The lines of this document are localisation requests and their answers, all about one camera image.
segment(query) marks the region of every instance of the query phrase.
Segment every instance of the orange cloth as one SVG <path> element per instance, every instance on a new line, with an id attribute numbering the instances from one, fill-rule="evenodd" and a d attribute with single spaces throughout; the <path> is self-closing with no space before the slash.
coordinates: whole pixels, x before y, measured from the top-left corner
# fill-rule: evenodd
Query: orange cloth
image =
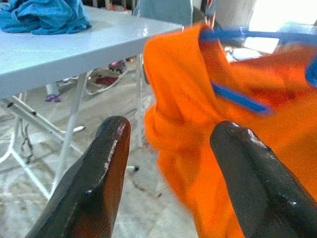
<path id="1" fill-rule="evenodd" d="M 144 65 L 156 96 L 145 116 L 158 166 L 192 212 L 201 238 L 243 237 L 209 145 L 216 123 L 250 127 L 317 199 L 317 92 L 305 80 L 317 50 L 228 63 L 219 42 L 199 43 L 202 26 L 151 39 Z M 211 81 L 274 110 L 260 116 L 217 97 Z"/>

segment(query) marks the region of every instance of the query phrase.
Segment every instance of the blue clothes hanger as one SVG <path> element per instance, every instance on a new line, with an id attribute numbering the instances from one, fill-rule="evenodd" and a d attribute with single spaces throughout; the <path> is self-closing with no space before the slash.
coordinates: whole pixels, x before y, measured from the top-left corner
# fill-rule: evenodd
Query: blue clothes hanger
<path id="1" fill-rule="evenodd" d="M 210 42 L 220 40 L 245 40 L 247 37 L 264 37 L 264 38 L 279 38 L 288 42 L 300 42 L 305 45 L 317 46 L 317 27 L 297 26 L 296 32 L 261 32 L 249 31 L 247 28 L 230 29 L 230 30 L 215 30 L 204 29 L 200 33 L 200 42 Z M 307 68 L 306 80 L 317 87 L 317 56 L 312 64 Z M 235 92 L 227 87 L 212 83 L 213 90 L 216 95 L 224 97 L 229 101 L 238 104 L 248 110 L 258 114 L 271 114 L 272 109 L 263 105 L 241 93 Z"/>

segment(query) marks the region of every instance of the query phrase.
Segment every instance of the floor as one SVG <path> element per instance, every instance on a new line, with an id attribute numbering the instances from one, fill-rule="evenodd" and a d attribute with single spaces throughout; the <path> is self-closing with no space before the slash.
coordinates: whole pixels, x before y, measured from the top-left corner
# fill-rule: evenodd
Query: floor
<path id="1" fill-rule="evenodd" d="M 35 89 L 27 93 L 27 104 L 65 129 L 74 91 L 75 83 L 63 86 L 60 90 L 62 101 L 47 103 L 45 88 Z M 142 85 L 142 102 L 143 113 L 154 102 L 151 89 L 146 83 Z M 122 115 L 131 122 L 128 164 L 139 165 L 140 170 L 137 173 L 126 172 L 112 237 L 196 238 L 190 214 L 176 201 L 157 170 L 157 153 L 146 143 L 142 148 L 136 146 L 136 105 L 136 80 L 131 72 L 106 92 L 95 96 L 84 95 L 78 125 L 84 124 L 86 129 L 74 135 L 74 141 L 85 150 L 105 118 Z M 14 116 L 0 109 L 0 156 L 8 146 L 13 122 Z M 34 143 L 34 157 L 30 167 L 50 187 L 58 161 L 59 145 L 48 140 L 47 135 L 31 125 L 29 135 Z M 76 159 L 71 153 L 67 161 L 68 167 Z M 25 237 L 46 202 L 12 157 L 0 164 L 0 238 Z"/>

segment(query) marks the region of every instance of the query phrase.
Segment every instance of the white plastic table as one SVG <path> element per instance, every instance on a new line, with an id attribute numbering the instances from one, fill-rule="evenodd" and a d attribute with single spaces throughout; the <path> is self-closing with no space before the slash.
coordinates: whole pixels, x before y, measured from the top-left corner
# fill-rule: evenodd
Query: white plastic table
<path id="1" fill-rule="evenodd" d="M 24 118 L 45 129 L 55 139 L 62 142 L 60 162 L 50 192 L 14 150 L 18 133 L 18 119 L 16 120 L 16 127 L 12 134 L 9 149 L 0 158 L 0 163 L 12 154 L 47 198 L 50 198 L 63 175 L 69 148 L 71 147 L 81 153 L 72 142 L 72 135 L 87 81 L 86 72 L 108 65 L 116 60 L 139 55 L 143 52 L 148 38 L 156 34 L 182 29 L 181 25 L 173 23 L 139 18 L 87 6 L 85 9 L 89 14 L 92 28 L 84 32 L 39 36 L 29 33 L 10 34 L 0 31 L 0 100 L 11 112 L 17 115 L 17 118 Z M 80 76 L 67 130 L 64 132 L 36 113 L 20 98 L 14 96 L 20 92 L 42 87 L 73 75 Z M 140 75 L 140 67 L 137 67 L 138 93 L 141 90 Z"/>

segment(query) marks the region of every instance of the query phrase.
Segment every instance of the blue towel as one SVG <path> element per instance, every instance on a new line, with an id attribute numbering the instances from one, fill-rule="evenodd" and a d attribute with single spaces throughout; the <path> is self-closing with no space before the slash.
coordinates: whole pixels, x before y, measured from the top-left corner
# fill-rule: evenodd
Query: blue towel
<path id="1" fill-rule="evenodd" d="M 0 29 L 38 35 L 76 33 L 91 27 L 81 0 L 10 0 L 0 6 Z"/>
<path id="2" fill-rule="evenodd" d="M 192 0 L 139 0 L 133 15 L 188 26 L 193 22 L 193 3 Z"/>

